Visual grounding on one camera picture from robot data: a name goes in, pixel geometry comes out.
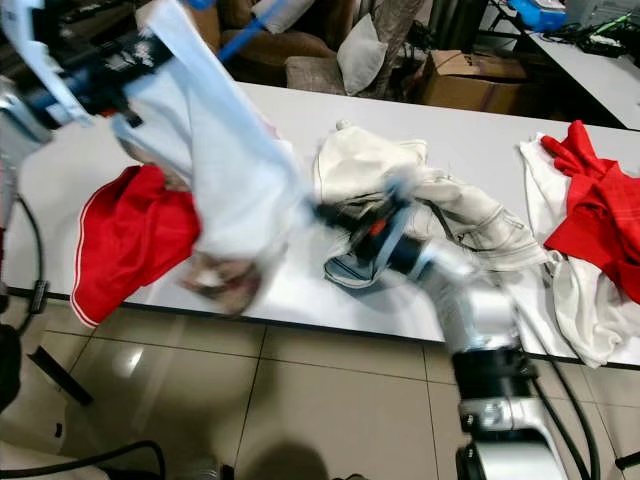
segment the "blue object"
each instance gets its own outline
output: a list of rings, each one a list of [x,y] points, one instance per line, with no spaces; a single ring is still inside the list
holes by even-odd
[[[187,0],[186,3],[191,5],[196,10],[206,10],[213,5],[216,0]]]
[[[220,49],[218,52],[218,60],[221,63],[227,62],[232,56],[236,54],[238,50],[244,47],[249,41],[253,38],[253,36],[262,30],[263,25],[266,21],[275,15],[278,10],[280,10],[289,0],[275,0],[273,5],[264,12],[261,17],[256,17],[249,25],[242,29],[240,33],[238,33],[235,37],[231,39],[229,43],[227,43],[224,47]]]
[[[562,27],[567,20],[567,12],[564,10],[542,8],[536,5],[535,0],[508,0],[508,3],[534,32],[552,32]]]

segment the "beige cloth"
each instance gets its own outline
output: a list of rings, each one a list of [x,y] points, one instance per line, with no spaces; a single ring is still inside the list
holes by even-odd
[[[381,198],[390,179],[400,177],[416,200],[408,234],[422,239],[446,237],[434,212],[423,204],[429,201],[442,211],[456,243],[481,267],[517,271],[548,261],[547,252],[522,220],[479,188],[427,167],[426,158],[423,140],[393,143],[339,122],[318,154],[316,197],[325,203],[366,204]],[[348,278],[355,264],[341,257],[347,251],[345,241],[337,244],[325,265],[329,278],[351,288],[373,283],[378,272],[370,269],[355,272],[355,282]]]

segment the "beige floor tile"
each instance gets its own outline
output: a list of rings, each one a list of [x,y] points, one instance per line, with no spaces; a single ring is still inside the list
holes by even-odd
[[[422,347],[401,340],[270,326],[262,357],[425,380]]]
[[[73,313],[68,300],[49,299],[47,307],[41,315],[47,322],[46,329],[52,332],[85,336],[91,336],[94,332],[93,328],[87,327]]]
[[[438,461],[438,480],[457,480],[456,450],[471,440],[471,437],[462,433],[460,429],[458,388],[444,383],[429,383],[429,400]]]
[[[567,428],[569,434],[573,438],[576,443],[578,450],[582,454],[582,457],[587,464],[587,468],[589,465],[589,451],[587,450],[587,442],[584,439],[584,434],[582,433],[582,428],[580,427],[580,423],[578,422],[577,417],[573,411],[573,407],[571,406],[571,402],[569,400],[564,399],[552,399],[551,403],[554,408],[558,412],[558,415],[562,419]],[[581,403],[584,413],[591,425],[591,430],[593,431],[593,435],[596,440],[596,445],[598,447],[598,453],[600,456],[600,478],[602,480],[624,480],[622,473],[614,464],[615,455],[613,453],[613,448],[611,446],[611,442],[609,441],[609,437],[607,435],[607,431],[602,423],[602,419],[600,418],[600,414],[598,413],[598,408],[594,403]],[[571,455],[567,450],[567,447],[562,442],[560,435],[558,434],[555,426],[552,426],[552,432],[554,438],[556,439],[556,445],[560,450],[560,455],[564,460],[567,473],[569,474],[570,480],[580,480],[580,475],[578,474],[578,469],[571,459]]]
[[[27,301],[23,297],[11,297],[9,309],[5,314],[4,321],[16,326],[24,319]],[[44,325],[46,330],[60,333],[73,333],[75,335],[91,336],[93,329],[85,326],[78,317],[75,316],[69,302],[66,300],[56,300],[50,298],[40,315],[35,316],[33,322]]]
[[[456,480],[455,452],[460,446],[466,445],[470,437],[460,430],[458,420],[458,402],[460,397],[454,385],[442,383],[429,383],[429,399],[431,401],[431,416],[433,418],[433,432],[436,446],[436,458],[438,460],[439,480]],[[576,445],[580,449],[585,459],[588,459],[586,442],[582,435],[582,430],[577,419],[574,418],[571,404],[565,399],[552,399],[552,403],[566,424],[569,433],[573,436]],[[603,480],[622,480],[622,476],[613,464],[614,455],[611,443],[593,403],[582,403],[585,414],[589,419],[591,428],[594,431],[596,442],[600,454]],[[571,480],[579,480],[576,467],[570,460],[570,455],[559,435],[552,428],[558,448],[566,465]]]
[[[241,320],[119,308],[96,338],[257,357],[265,326]]]
[[[551,367],[551,364],[545,360],[534,360],[536,367],[538,368],[538,374],[540,375],[539,381],[542,389],[545,391],[549,398],[564,398],[568,399],[567,392],[562,388],[562,384],[555,374],[555,371]],[[591,390],[587,385],[587,379],[582,373],[582,366],[575,363],[563,363],[558,362],[562,373],[569,382],[569,385],[573,389],[573,393],[576,398],[581,402],[593,401]]]
[[[438,383],[456,383],[451,357],[444,344],[429,343],[423,348],[427,380]]]
[[[449,353],[444,345],[425,345],[424,356],[428,381],[455,384],[453,367],[451,366]],[[534,360],[534,363],[538,367],[539,380],[547,396],[550,398],[568,398],[549,362]],[[593,401],[591,390],[582,373],[582,367],[572,363],[559,362],[559,364],[578,400],[583,402]]]
[[[616,456],[640,451],[640,408],[598,405]],[[624,471],[627,480],[640,480],[640,465]]]
[[[582,367],[597,403],[640,407],[640,371]]]
[[[92,339],[72,373],[95,402],[69,405],[63,452],[86,456],[152,439],[169,473],[212,456],[233,464],[257,361]],[[151,469],[154,460],[132,455],[116,465]]]
[[[44,332],[40,345],[65,370],[69,371],[89,342],[89,337],[68,333]]]
[[[306,459],[304,476],[285,477],[287,466],[269,460],[295,452]],[[238,478],[326,480],[354,472],[436,478],[425,382],[261,359]]]

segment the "white pillow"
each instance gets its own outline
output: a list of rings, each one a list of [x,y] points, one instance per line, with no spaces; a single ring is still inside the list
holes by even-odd
[[[338,65],[347,95],[355,95],[373,82],[386,52],[387,44],[378,41],[368,13],[353,27],[338,49]]]
[[[260,18],[276,4],[277,11],[262,24],[269,32],[276,34],[286,32],[313,5],[314,0],[260,0],[251,12]]]

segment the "cardboard box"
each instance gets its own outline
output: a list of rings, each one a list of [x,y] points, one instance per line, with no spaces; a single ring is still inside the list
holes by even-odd
[[[543,89],[529,80],[516,58],[434,50],[427,58],[416,101],[436,107],[541,116],[543,99]]]

